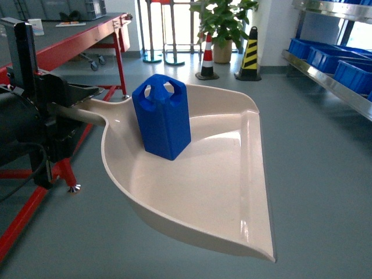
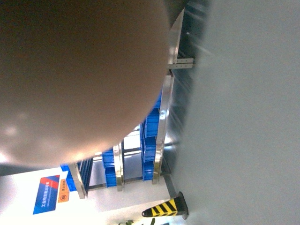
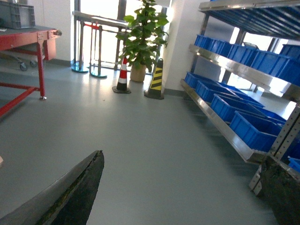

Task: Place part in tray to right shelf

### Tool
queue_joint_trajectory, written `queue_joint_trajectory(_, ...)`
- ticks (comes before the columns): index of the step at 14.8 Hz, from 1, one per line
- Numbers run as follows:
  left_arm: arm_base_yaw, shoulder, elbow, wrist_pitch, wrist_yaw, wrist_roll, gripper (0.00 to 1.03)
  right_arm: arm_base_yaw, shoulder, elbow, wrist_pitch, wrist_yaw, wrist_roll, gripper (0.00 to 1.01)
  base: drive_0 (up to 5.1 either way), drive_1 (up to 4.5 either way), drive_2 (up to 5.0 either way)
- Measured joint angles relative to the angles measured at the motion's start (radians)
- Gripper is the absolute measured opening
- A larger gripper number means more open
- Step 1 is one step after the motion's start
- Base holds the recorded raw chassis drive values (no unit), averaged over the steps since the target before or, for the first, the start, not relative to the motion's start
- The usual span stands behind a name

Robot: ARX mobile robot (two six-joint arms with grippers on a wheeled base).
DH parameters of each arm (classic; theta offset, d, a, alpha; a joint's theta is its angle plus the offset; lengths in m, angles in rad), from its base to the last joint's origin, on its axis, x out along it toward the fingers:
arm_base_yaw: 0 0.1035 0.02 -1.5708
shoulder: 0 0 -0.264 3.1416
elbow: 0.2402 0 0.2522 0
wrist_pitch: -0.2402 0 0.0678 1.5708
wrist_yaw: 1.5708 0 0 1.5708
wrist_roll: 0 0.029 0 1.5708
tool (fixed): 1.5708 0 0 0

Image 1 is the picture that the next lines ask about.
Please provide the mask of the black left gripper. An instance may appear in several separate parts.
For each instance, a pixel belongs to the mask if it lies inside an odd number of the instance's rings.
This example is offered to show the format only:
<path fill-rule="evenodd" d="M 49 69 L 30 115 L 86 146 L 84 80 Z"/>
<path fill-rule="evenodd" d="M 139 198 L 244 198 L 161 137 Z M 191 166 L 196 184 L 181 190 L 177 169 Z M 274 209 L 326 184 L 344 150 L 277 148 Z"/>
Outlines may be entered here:
<path fill-rule="evenodd" d="M 95 85 L 68 83 L 39 71 L 32 26 L 11 17 L 1 19 L 12 66 L 9 85 L 1 86 L 1 165 L 29 156 L 35 184 L 50 189 L 51 163 L 72 157 L 88 124 L 51 113 L 48 105 L 71 107 L 101 93 Z"/>

